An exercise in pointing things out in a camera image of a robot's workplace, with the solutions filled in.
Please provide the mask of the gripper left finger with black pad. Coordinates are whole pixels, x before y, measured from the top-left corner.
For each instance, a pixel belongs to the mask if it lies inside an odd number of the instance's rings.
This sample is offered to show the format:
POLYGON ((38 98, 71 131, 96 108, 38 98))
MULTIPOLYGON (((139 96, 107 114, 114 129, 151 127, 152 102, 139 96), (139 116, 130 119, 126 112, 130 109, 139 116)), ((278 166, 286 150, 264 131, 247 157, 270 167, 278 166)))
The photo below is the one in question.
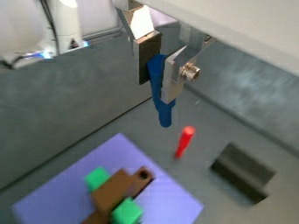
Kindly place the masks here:
POLYGON ((136 0, 112 0, 132 43, 138 82, 150 81, 147 62, 160 53, 162 33, 155 29, 150 8, 136 0))

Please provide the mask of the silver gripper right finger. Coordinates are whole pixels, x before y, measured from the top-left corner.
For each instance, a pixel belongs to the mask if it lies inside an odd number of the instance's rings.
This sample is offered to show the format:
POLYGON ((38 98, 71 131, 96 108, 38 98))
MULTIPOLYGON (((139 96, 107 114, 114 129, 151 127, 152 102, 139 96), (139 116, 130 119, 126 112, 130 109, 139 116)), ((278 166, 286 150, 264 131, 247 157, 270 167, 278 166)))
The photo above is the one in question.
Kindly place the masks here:
POLYGON ((163 89, 164 97, 168 100, 175 100, 183 91, 186 81, 198 80, 202 73, 196 67, 198 57, 215 42, 215 38, 210 34, 187 24, 182 24, 180 40, 184 46, 164 61, 163 89))

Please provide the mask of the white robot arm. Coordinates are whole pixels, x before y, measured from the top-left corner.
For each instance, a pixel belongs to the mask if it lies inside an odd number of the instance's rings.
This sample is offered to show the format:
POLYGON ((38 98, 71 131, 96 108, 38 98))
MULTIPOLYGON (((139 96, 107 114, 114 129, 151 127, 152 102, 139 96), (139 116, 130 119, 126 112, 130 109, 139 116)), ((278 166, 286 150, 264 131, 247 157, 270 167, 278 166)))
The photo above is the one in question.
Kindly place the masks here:
MULTIPOLYGON (((162 33, 155 30, 148 7, 136 0, 112 0, 116 13, 132 42, 139 82, 151 83, 154 101, 171 106, 183 91, 183 83, 199 78, 195 66, 199 53, 215 38, 190 29, 188 45, 174 54, 160 54, 162 33)), ((47 46, 55 54, 83 47, 79 5, 76 0, 0 0, 0 52, 19 50, 19 59, 31 58, 47 46)))

